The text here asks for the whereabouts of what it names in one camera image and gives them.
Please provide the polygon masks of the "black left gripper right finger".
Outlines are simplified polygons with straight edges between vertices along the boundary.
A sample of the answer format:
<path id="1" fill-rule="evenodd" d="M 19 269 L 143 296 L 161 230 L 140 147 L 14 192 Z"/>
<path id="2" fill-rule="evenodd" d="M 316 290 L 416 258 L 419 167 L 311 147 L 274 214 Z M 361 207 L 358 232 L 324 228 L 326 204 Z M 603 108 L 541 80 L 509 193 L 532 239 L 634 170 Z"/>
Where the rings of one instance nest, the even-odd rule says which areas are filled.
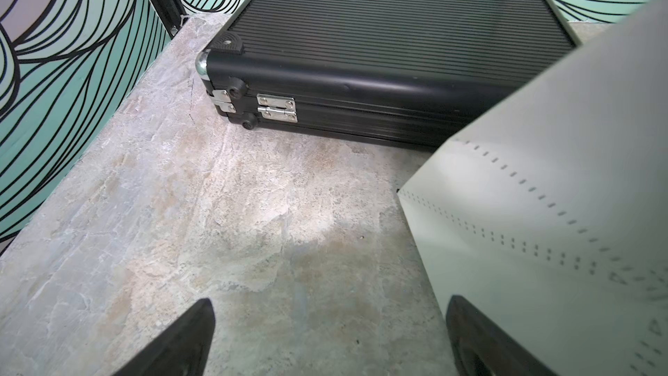
<path id="1" fill-rule="evenodd" d="M 461 295 L 451 297 L 445 323 L 460 375 L 554 374 Z"/>

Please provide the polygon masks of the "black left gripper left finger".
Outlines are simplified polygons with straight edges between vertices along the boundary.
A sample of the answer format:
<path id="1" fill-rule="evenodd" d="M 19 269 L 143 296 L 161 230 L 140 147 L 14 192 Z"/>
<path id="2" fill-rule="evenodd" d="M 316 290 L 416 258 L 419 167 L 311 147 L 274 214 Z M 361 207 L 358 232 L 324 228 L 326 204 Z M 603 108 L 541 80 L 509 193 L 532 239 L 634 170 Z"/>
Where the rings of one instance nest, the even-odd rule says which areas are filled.
<path id="1" fill-rule="evenodd" d="M 199 299 L 115 375 L 203 375 L 215 326 L 212 302 Z"/>

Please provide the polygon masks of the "white non-woven bag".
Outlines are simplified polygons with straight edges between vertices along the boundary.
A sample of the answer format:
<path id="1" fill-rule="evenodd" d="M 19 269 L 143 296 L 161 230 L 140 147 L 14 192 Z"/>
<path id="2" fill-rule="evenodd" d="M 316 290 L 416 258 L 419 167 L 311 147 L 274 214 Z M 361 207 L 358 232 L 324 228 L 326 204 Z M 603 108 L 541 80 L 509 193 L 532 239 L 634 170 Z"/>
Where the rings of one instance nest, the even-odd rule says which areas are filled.
<path id="1" fill-rule="evenodd" d="M 553 375 L 667 372 L 667 0 L 448 139 L 398 191 L 461 295 Z"/>

